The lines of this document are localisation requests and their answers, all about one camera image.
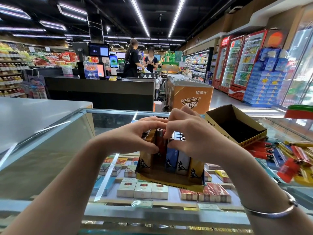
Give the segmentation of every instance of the black t-shirt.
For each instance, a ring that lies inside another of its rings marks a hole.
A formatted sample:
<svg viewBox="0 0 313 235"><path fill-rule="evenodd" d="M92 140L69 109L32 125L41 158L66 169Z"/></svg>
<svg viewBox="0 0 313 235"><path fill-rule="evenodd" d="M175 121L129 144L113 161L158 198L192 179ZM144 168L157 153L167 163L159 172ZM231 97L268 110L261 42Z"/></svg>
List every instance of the black t-shirt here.
<svg viewBox="0 0 313 235"><path fill-rule="evenodd" d="M125 59L124 77L138 77L136 63L139 63L138 52L132 48L128 60Z"/></svg>
<svg viewBox="0 0 313 235"><path fill-rule="evenodd" d="M146 57L146 58L145 58L145 62L149 62L149 57ZM156 58L156 57L153 58L153 63L154 63L154 64L157 63L157 58ZM148 64L147 70L148 70L149 72L152 72L153 69L154 69L154 66L151 65L151 64Z"/></svg>

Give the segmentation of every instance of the black ceiling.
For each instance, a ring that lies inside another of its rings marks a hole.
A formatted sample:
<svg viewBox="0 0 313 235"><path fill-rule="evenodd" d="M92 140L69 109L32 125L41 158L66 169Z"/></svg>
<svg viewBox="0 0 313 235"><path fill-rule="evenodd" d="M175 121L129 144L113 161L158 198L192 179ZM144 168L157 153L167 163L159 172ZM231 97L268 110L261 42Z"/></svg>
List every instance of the black ceiling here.
<svg viewBox="0 0 313 235"><path fill-rule="evenodd" d="M166 39L180 0L136 1L150 37ZM250 1L252 0L186 0L171 39L191 38L221 17L227 8L244 6ZM0 0L0 4L21 8L32 17L32 20L23 20L0 13L0 18L3 19L0 25L42 28L38 21L46 20L63 23L70 34L88 35L88 23L62 15L57 8L59 2L84 9L88 13L99 12L103 22L111 28L109 35L147 37L130 0ZM47 34L64 33L53 29L46 30Z"/></svg>

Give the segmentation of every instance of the bangle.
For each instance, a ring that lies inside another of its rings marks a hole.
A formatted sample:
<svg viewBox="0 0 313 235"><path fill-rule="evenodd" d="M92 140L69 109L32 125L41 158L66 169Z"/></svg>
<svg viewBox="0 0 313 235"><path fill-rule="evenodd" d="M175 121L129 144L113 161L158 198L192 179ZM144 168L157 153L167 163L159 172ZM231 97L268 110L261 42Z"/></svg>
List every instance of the bangle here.
<svg viewBox="0 0 313 235"><path fill-rule="evenodd" d="M295 207L298 207L298 202L295 200L295 198L291 194L289 194L287 191L284 191L284 192L287 194L290 207L283 212L262 213L262 212L258 212L255 210L248 209L244 205L243 205L243 207L245 208L247 214L251 214L251 215L254 215L257 217L262 217L262 218L281 218L281 217L284 217L284 216L290 214Z"/></svg>

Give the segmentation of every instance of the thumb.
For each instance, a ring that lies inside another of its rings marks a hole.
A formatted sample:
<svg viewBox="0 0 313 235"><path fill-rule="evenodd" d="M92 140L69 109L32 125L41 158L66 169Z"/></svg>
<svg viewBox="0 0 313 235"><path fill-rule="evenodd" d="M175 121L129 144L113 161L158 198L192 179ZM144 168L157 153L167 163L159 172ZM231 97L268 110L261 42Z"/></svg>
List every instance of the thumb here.
<svg viewBox="0 0 313 235"><path fill-rule="evenodd" d="M171 149L177 149L184 152L186 148L186 142L180 140L172 140L167 144L167 146Z"/></svg>
<svg viewBox="0 0 313 235"><path fill-rule="evenodd" d="M159 151L158 146L154 143L144 141L143 139L140 139L139 149L149 154L155 154Z"/></svg>

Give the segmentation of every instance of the box of lighters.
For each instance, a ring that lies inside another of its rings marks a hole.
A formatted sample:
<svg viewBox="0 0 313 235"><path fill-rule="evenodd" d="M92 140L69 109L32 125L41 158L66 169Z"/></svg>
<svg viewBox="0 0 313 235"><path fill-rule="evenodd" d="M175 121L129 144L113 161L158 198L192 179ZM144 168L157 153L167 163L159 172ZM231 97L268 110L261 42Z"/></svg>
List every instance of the box of lighters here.
<svg viewBox="0 0 313 235"><path fill-rule="evenodd" d="M166 186L203 192L204 163L188 157L185 153L167 147L172 140L185 141L183 134L174 132L169 140L164 139L165 130L145 132L142 138L154 142L159 152L151 155L140 152L136 178Z"/></svg>
<svg viewBox="0 0 313 235"><path fill-rule="evenodd" d="M233 105L207 111L205 119L226 138L244 148L267 134L266 128Z"/></svg>

